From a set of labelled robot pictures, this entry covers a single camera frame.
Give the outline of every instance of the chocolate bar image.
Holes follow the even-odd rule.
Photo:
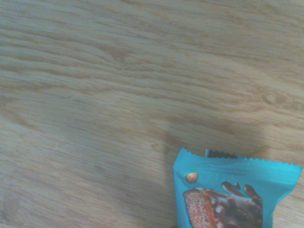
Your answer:
[[[262,199],[253,188],[245,186],[248,198],[228,182],[222,187],[232,195],[198,188],[184,193],[192,227],[262,228]]]

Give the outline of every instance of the wooden table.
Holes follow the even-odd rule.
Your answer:
[[[304,166],[301,0],[0,0],[3,228],[172,228],[181,147]],[[274,213],[301,228],[304,175]]]

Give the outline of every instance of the chocolate drizzle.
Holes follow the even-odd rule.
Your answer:
[[[214,214],[208,214],[209,218],[215,217],[216,228],[262,228],[263,205],[262,201],[254,196],[252,199],[240,196],[229,182],[222,184],[232,195],[222,194],[214,190],[203,190],[205,198],[209,197]]]
[[[248,196],[251,198],[258,198],[261,199],[261,197],[256,193],[256,191],[250,186],[250,185],[245,185],[244,190]]]
[[[234,184],[234,187],[236,187],[238,190],[241,189],[240,186],[239,186],[239,183],[237,183],[237,182]]]
[[[238,190],[236,190],[232,184],[230,184],[229,182],[225,181],[222,183],[222,188],[231,193],[232,195],[235,195],[235,196],[241,196],[241,197],[245,197],[242,193],[240,193]]]

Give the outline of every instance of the candy bar wrapper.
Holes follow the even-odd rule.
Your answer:
[[[299,165],[222,152],[202,157],[185,148],[173,169],[178,228],[272,228],[277,203],[302,171]]]

